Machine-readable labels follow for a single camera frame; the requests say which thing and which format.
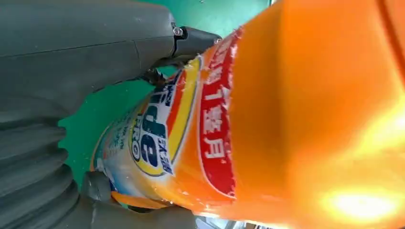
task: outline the bottle label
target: bottle label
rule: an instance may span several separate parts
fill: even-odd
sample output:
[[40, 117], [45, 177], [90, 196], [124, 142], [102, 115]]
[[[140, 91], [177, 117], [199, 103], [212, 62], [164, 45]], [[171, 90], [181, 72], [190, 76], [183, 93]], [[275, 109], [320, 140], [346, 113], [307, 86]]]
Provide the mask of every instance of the bottle label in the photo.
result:
[[180, 71], [163, 88], [156, 88], [131, 125], [132, 158], [149, 176], [175, 175], [173, 166], [193, 110], [200, 63], [195, 59], [194, 71]]
[[218, 192], [235, 197], [235, 179], [231, 160], [231, 132], [228, 109], [232, 89], [232, 72], [236, 41], [240, 30], [228, 36], [216, 49], [207, 68], [201, 72], [199, 108], [199, 152], [208, 182]]

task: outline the detergent bottle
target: detergent bottle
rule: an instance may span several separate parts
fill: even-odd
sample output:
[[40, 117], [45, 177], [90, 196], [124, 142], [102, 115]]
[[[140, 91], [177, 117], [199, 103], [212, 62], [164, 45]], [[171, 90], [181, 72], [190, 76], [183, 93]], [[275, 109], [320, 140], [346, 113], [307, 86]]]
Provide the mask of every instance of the detergent bottle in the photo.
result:
[[123, 203], [286, 229], [405, 226], [405, 2], [285, 0], [104, 132]]

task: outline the green background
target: green background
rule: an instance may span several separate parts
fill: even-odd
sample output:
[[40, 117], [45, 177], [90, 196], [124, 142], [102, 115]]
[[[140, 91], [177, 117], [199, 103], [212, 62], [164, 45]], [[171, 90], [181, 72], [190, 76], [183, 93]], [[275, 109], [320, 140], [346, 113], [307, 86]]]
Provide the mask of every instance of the green background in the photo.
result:
[[[178, 26], [191, 26], [225, 37], [261, 12], [270, 0], [149, 0], [168, 7]], [[67, 164], [82, 183], [93, 149], [105, 127], [153, 89], [144, 81], [125, 82], [89, 95], [77, 113], [60, 121], [67, 137], [59, 144], [69, 151]]]

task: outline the metal screw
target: metal screw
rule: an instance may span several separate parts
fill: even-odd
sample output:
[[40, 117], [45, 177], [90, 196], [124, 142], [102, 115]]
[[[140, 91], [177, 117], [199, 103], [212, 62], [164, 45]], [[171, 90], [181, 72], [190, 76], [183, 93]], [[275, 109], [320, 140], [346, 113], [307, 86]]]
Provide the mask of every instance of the metal screw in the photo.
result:
[[216, 39], [214, 40], [214, 44], [217, 44], [217, 43], [219, 43], [219, 42], [221, 42], [221, 41], [222, 41], [221, 38], [216, 38]]
[[174, 27], [173, 28], [173, 33], [175, 36], [182, 36], [183, 35], [183, 30], [180, 27]]

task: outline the red label band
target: red label band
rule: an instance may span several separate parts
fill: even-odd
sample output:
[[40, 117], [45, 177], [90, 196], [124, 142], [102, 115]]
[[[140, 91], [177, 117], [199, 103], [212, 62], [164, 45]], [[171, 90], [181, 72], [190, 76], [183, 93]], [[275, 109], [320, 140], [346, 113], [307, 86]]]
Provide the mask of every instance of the red label band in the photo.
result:
[[205, 176], [220, 193], [235, 197], [231, 160], [231, 132], [228, 118], [229, 94], [236, 42], [240, 30], [223, 40], [208, 64], [202, 85], [199, 121], [200, 158]]

